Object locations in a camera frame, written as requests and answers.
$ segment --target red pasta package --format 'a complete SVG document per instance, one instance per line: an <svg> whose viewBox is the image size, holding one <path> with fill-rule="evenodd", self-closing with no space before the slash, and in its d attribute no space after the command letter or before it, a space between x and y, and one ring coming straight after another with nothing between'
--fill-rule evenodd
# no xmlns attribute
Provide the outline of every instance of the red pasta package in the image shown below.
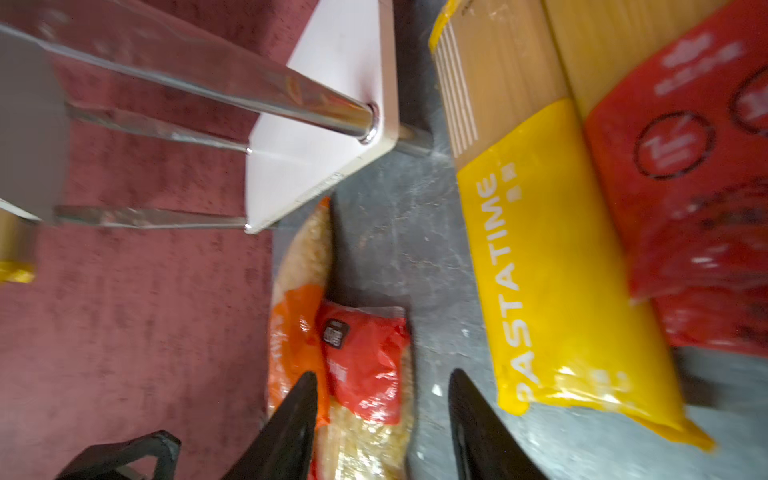
<svg viewBox="0 0 768 480"><path fill-rule="evenodd" d="M735 0L663 48L585 130L634 298L768 284L768 2Z"/></svg>
<svg viewBox="0 0 768 480"><path fill-rule="evenodd" d="M328 301L318 312L330 425L317 432L318 480L405 478L413 427L411 337L398 307L354 309Z"/></svg>
<svg viewBox="0 0 768 480"><path fill-rule="evenodd" d="M693 288L654 302L673 346L768 357L768 287Z"/></svg>

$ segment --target orange pasta package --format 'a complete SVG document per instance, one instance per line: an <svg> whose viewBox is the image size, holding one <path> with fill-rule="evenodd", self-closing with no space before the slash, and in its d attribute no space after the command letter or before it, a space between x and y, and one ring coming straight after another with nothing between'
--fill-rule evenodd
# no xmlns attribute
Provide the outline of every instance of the orange pasta package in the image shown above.
<svg viewBox="0 0 768 480"><path fill-rule="evenodd" d="M328 425L326 367L315 318L333 261L329 198L293 238L272 290L267 405L272 415L304 372L317 375L317 424Z"/></svg>

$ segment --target gray marble surface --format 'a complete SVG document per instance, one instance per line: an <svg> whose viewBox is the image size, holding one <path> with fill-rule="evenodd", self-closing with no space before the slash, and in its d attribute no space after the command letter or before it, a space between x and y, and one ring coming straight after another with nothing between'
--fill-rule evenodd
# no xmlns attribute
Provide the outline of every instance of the gray marble surface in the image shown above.
<svg viewBox="0 0 768 480"><path fill-rule="evenodd" d="M395 0L401 118L435 134L429 158L396 152L333 192L336 265L329 297L350 306L408 308L414 336L416 480L457 478L449 429L451 371L464 369L486 399L496 387L458 199L445 117L427 39L442 0ZM313 205L275 230L275 265ZM669 443L621 415L532 406L496 409L553 480L768 478L768 361L698 349L676 352L688 414L719 448Z"/></svg>

